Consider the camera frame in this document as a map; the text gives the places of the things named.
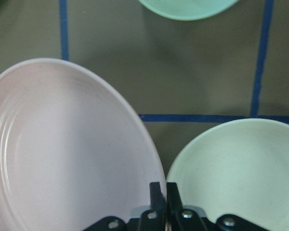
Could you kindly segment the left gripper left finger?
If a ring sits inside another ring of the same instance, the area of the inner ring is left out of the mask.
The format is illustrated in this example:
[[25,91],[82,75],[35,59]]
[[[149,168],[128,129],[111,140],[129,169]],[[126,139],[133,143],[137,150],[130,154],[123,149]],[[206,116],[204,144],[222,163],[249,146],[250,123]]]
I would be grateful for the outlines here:
[[102,218],[87,231],[164,231],[166,228],[167,204],[161,192],[159,182],[151,182],[150,207],[138,218],[131,218],[127,223],[115,216]]

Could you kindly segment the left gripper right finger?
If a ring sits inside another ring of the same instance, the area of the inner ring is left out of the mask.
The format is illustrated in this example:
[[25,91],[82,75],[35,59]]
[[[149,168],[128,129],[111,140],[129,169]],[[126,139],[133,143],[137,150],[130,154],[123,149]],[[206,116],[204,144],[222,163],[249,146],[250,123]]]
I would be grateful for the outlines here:
[[210,221],[202,208],[183,205],[175,182],[167,183],[167,204],[172,231],[265,230],[265,228],[233,214],[222,215],[215,222]]

